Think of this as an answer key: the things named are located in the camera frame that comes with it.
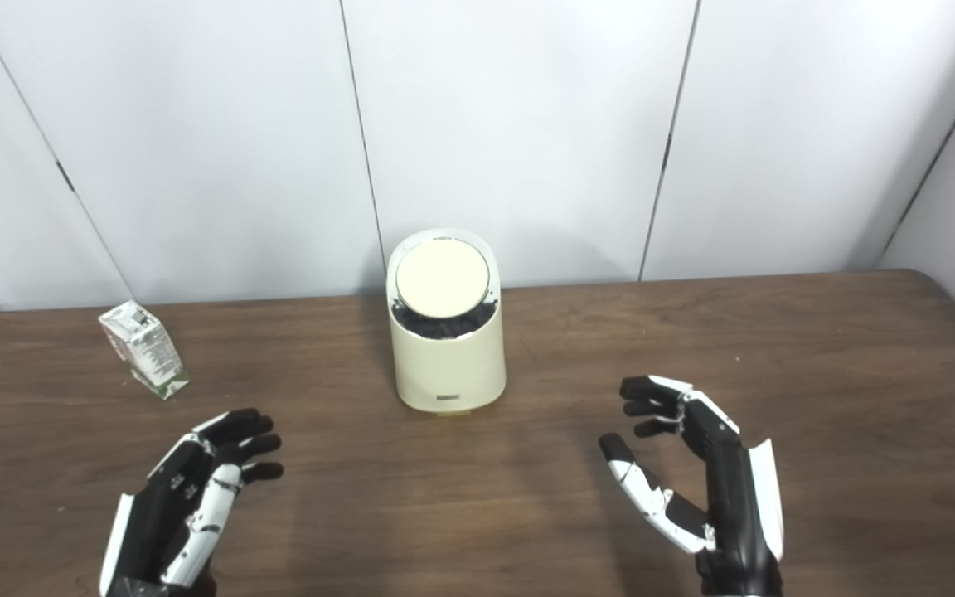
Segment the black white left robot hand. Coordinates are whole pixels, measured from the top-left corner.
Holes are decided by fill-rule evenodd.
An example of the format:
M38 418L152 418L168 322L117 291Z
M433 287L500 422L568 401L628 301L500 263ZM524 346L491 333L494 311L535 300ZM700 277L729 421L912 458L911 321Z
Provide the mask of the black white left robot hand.
M135 494L119 499L104 553L101 596L216 596L211 561L236 499L281 478L259 458L282 446L274 420L231 410L188 430Z

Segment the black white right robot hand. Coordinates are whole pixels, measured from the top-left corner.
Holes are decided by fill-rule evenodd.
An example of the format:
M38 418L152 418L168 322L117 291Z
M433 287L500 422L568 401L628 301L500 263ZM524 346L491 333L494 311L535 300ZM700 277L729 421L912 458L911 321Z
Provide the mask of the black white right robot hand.
M599 439L615 483L645 521L694 556L705 596L781 596L784 520L773 443L743 445L739 425L691 383L630 376L620 397L639 438L677 435L705 466L706 507L671 490L621 435Z

